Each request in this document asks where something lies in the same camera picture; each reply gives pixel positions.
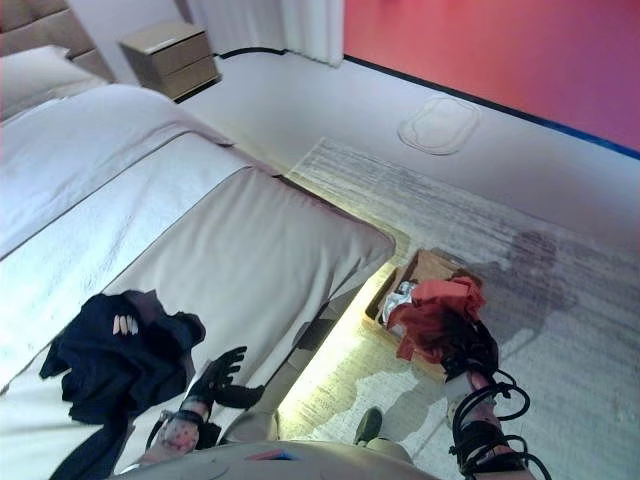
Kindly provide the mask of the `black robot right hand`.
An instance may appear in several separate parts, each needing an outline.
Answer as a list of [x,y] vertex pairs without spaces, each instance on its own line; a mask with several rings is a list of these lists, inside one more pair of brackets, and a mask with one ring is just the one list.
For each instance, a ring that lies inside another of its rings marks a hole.
[[449,382],[466,371],[492,377],[499,367],[498,345],[481,321],[472,321],[458,329],[443,350],[441,366]]

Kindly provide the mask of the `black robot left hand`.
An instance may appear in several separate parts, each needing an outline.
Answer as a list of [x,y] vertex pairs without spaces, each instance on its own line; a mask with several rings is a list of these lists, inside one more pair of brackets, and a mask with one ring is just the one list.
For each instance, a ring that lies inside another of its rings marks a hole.
[[188,390],[186,400],[203,403],[209,410],[214,403],[244,410],[256,405],[265,392],[264,385],[246,387],[234,384],[234,375],[240,371],[246,351],[246,346],[240,346],[209,362]]

